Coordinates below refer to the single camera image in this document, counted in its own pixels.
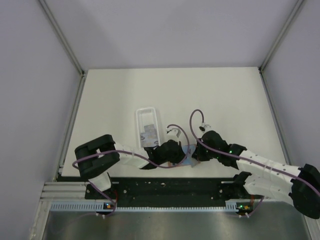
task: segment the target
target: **gray wall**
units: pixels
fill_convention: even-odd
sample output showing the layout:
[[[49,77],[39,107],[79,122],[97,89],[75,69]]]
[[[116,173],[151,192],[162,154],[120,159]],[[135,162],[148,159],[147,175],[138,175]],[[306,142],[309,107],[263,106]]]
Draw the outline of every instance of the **gray wall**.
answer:
[[[259,66],[296,1],[47,3],[81,65],[96,69]]]
[[[79,79],[37,1],[0,1],[0,239],[29,234]]]
[[[320,168],[320,1],[308,0],[265,76],[291,159]]]

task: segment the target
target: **robotic arm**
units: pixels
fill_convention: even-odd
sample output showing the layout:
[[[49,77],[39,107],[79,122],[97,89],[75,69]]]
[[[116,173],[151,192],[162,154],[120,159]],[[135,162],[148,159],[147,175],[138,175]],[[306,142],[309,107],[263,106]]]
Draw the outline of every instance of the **robotic arm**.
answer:
[[[309,164],[304,167],[281,164],[258,156],[246,147],[227,144],[221,136],[204,122],[199,127],[202,137],[197,139],[192,158],[205,162],[217,159],[226,167],[241,171],[234,177],[230,189],[241,186],[250,195],[261,195],[286,202],[302,214],[320,218],[320,173]],[[180,129],[168,129],[167,139],[161,146],[132,149],[114,142],[111,135],[103,135],[75,149],[80,176],[88,179],[100,191],[111,188],[108,169],[116,163],[135,166],[142,170],[172,168],[161,166],[165,162],[180,164],[187,158],[179,142]],[[230,199],[228,191],[220,193]]]

